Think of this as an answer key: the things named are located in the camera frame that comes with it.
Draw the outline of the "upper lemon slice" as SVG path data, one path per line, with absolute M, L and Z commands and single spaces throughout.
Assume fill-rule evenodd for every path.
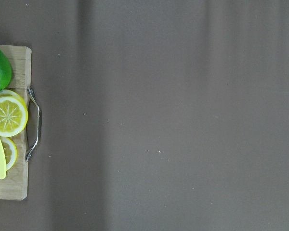
M 0 91 L 0 136 L 12 137 L 26 127 L 28 110 L 24 99 L 12 90 Z

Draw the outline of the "lemon slice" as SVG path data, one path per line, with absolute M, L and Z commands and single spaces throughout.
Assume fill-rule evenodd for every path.
M 9 170 L 17 160 L 17 148 L 15 143 L 6 137 L 0 137 L 6 159 L 6 171 Z
M 12 90 L 0 91 L 0 136 L 12 137 L 26 127 L 28 110 L 24 99 Z

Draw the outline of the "lower lemon slice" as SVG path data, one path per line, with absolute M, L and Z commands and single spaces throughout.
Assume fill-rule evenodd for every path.
M 6 171 L 9 170 L 17 160 L 17 148 L 15 143 L 6 137 L 0 137 L 6 159 Z

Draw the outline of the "wooden cutting board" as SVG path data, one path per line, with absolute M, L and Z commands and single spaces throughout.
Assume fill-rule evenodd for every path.
M 8 58 L 12 67 L 12 80 L 7 88 L 18 93 L 29 104 L 27 87 L 31 85 L 32 50 L 25 46 L 0 45 L 0 50 Z M 16 163 L 6 173 L 6 178 L 0 180 L 0 200 L 21 201 L 27 197 L 28 162 L 25 160 L 28 148 L 27 131 L 11 137 L 17 147 Z

